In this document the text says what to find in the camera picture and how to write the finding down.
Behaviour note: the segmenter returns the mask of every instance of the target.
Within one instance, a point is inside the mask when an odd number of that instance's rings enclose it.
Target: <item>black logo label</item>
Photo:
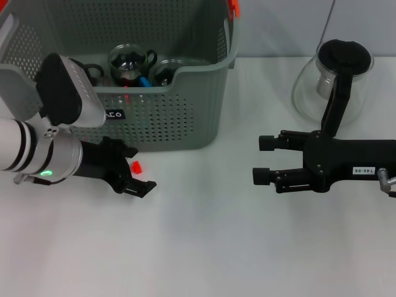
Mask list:
[[[125,119],[124,110],[106,110],[106,119]]]

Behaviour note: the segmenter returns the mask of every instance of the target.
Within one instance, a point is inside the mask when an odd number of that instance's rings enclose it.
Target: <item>label sticker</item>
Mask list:
[[[375,167],[353,167],[353,175],[375,175]]]
[[[106,120],[125,119],[124,110],[106,110]]]

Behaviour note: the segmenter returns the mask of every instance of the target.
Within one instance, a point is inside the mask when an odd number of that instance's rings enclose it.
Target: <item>glass teapot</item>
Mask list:
[[[373,65],[373,56],[357,42],[321,43],[296,80],[292,95],[296,109],[316,123],[330,112],[342,119],[341,125],[351,123],[366,101],[368,73]]]

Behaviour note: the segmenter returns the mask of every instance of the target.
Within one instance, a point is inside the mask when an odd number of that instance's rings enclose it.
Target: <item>green led light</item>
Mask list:
[[[41,176],[50,176],[52,175],[52,171],[51,170],[47,170],[47,171],[43,171],[40,173]]]

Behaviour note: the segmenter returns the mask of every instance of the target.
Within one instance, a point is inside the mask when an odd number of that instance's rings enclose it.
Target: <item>orange clip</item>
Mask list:
[[[241,14],[241,9],[239,8],[238,0],[228,0],[228,7],[230,8],[230,20],[234,19],[234,11],[235,16],[239,18]]]

